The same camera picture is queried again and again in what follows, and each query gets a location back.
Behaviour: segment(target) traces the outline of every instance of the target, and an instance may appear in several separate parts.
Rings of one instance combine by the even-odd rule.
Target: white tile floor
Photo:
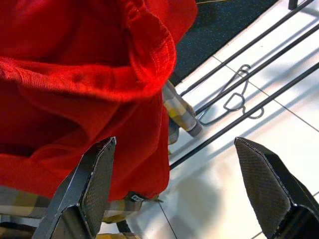
[[[252,26],[208,59],[177,87],[179,92],[227,59],[287,12],[288,0],[279,0]],[[184,98],[195,109],[213,98],[243,64],[256,67],[300,34],[319,23],[319,1],[311,3],[283,26],[232,61]],[[245,98],[249,110],[295,76],[319,61],[319,32],[300,43],[250,79]],[[205,120],[223,114],[226,96]],[[170,184],[161,194],[163,203],[148,204],[129,220],[132,230],[146,239],[264,239],[243,184],[233,140],[243,136],[276,152],[311,193],[319,192],[319,70],[270,102],[260,119],[246,119],[171,172]],[[170,147],[174,162],[221,130],[241,111],[205,128],[192,139],[183,130]]]

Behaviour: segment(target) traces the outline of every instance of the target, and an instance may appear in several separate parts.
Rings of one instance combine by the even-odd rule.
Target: black mat
[[[196,0],[196,21],[177,46],[177,64],[170,79],[174,85],[248,27],[277,0],[200,3],[205,1]]]

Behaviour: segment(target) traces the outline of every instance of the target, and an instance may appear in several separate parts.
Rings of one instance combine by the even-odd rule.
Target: metal rod
[[[191,90],[193,90],[195,87],[199,86],[201,83],[203,83],[205,80],[207,80],[209,77],[211,77],[213,74],[215,74],[217,71],[219,71],[221,68],[226,66],[229,62],[234,60],[237,56],[239,56],[241,53],[246,51],[249,47],[254,45],[256,42],[258,42],[260,39],[264,38],[266,35],[268,35],[270,32],[275,30],[277,27],[279,27],[281,24],[283,24],[285,21],[287,21],[289,18],[294,16],[297,12],[299,12],[301,9],[312,3],[314,0],[307,0],[303,4],[299,5],[296,9],[289,12],[286,16],[284,16],[282,19],[280,19],[277,23],[275,23],[273,26],[271,26],[268,30],[263,32],[261,35],[256,37],[254,40],[249,42],[247,45],[245,45],[243,48],[241,48],[239,51],[237,51],[235,54],[230,56],[228,59],[226,59],[224,62],[222,62],[220,65],[218,65],[215,69],[207,73],[205,76],[203,76],[201,79],[199,79],[197,82],[195,82],[193,85],[188,87],[185,91],[183,91],[180,95],[184,96]]]
[[[221,99],[222,97],[224,97],[225,95],[227,95],[229,92],[231,92],[232,90],[234,90],[236,87],[238,87],[240,84],[244,83],[245,81],[247,81],[249,78],[251,78],[252,76],[256,75],[259,71],[261,71],[262,69],[264,69],[266,66],[268,66],[270,63],[272,63],[273,61],[275,61],[277,58],[279,58],[280,56],[282,56],[283,54],[285,54],[287,51],[289,51],[291,48],[293,48],[294,46],[296,46],[297,44],[299,44],[300,42],[302,42],[303,40],[305,40],[307,37],[309,37],[311,34],[313,34],[314,32],[316,32],[319,29],[319,24],[317,24],[315,27],[313,27],[312,29],[310,29],[309,31],[307,31],[305,34],[303,34],[301,37],[299,37],[297,40],[293,41],[292,43],[290,43],[288,46],[286,46],[284,49],[282,49],[281,51],[279,51],[277,54],[275,54],[274,56],[272,56],[271,58],[269,58],[267,61],[265,61],[263,64],[261,64],[260,66],[258,66],[255,70],[253,70],[252,72],[250,72],[248,75],[246,75],[245,77],[243,77],[241,80],[239,80],[238,82],[236,82],[234,85],[232,85],[231,87],[229,87],[227,90],[225,90],[224,92],[222,92],[221,94],[219,94],[218,96],[216,96],[214,99],[210,100],[209,102],[207,102],[206,104],[204,104],[202,107],[200,107],[198,110],[196,110],[196,115],[198,115],[199,113],[201,113],[202,111],[206,110],[208,107],[210,107],[212,104],[214,104],[215,102],[217,102],[219,99]]]
[[[298,6],[298,0],[289,0],[288,9],[294,10]]]
[[[217,132],[216,134],[214,134],[211,138],[209,138],[208,140],[206,140],[205,142],[203,142],[202,144],[200,144],[199,146],[197,146],[195,149],[191,150],[190,152],[188,152],[186,155],[184,155],[182,158],[180,158],[179,160],[177,160],[176,162],[174,162],[171,166],[170,169],[174,169],[177,166],[179,166],[181,163],[183,163],[184,161],[186,161],[188,158],[190,158],[191,156],[193,156],[194,154],[196,154],[197,152],[199,152],[201,149],[203,149],[204,147],[206,147],[207,145],[209,145],[210,143],[212,143],[213,141],[215,141],[216,139],[218,139],[220,136],[222,136],[224,133],[226,133],[227,131],[229,131],[230,129],[232,129],[233,127],[235,127],[236,125],[238,125],[240,122],[242,122],[244,119],[248,118],[249,116],[251,116],[253,113],[255,113],[256,111],[258,111],[259,109],[261,109],[262,107],[264,107],[266,104],[268,104],[270,101],[274,100],[276,97],[278,97],[279,95],[281,95],[283,92],[287,91],[289,88],[291,88],[292,86],[294,86],[295,84],[297,84],[298,82],[300,82],[302,79],[304,79],[305,77],[307,77],[308,75],[310,75],[312,72],[314,72],[315,70],[317,70],[319,68],[319,62],[317,62],[315,65],[313,65],[312,67],[310,67],[308,70],[306,70],[305,72],[303,72],[301,75],[297,76],[296,78],[294,78],[292,81],[290,81],[288,84],[286,84],[285,86],[283,86],[282,88],[280,88],[279,90],[277,90],[275,93],[273,93],[271,96],[269,96],[267,99],[263,100],[262,102],[260,102],[259,104],[257,104],[255,107],[253,107],[251,110],[249,110],[247,113],[243,114],[241,117],[239,117],[238,119],[236,119],[235,121],[233,121],[232,123],[230,123],[228,126],[226,126],[225,128],[223,128],[222,130],[220,130],[219,132]]]

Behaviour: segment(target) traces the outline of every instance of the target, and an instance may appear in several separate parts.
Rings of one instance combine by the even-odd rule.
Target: red sweater
[[[161,88],[193,0],[1,0],[0,183],[52,197],[116,136],[110,200],[168,183]]]

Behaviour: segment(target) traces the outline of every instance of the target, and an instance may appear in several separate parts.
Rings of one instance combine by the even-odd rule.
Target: checkered cloth
[[[176,92],[175,87],[168,81],[163,88],[163,101],[169,115],[168,143],[178,139],[179,127],[195,137],[202,132],[202,126],[195,118],[192,107]]]
[[[22,225],[19,228],[9,228],[9,225],[0,224],[1,239],[31,239],[35,231],[33,227],[25,227]],[[96,239],[141,239],[139,236],[132,233],[118,234],[98,234]]]
[[[0,215],[41,219],[50,204],[48,198],[0,186]],[[141,209],[142,202],[128,200],[112,201],[107,204],[102,221],[117,223],[133,215]],[[0,225],[0,238],[29,238],[33,232],[26,227],[12,229]],[[105,234],[99,235],[99,239],[138,239],[130,234]]]

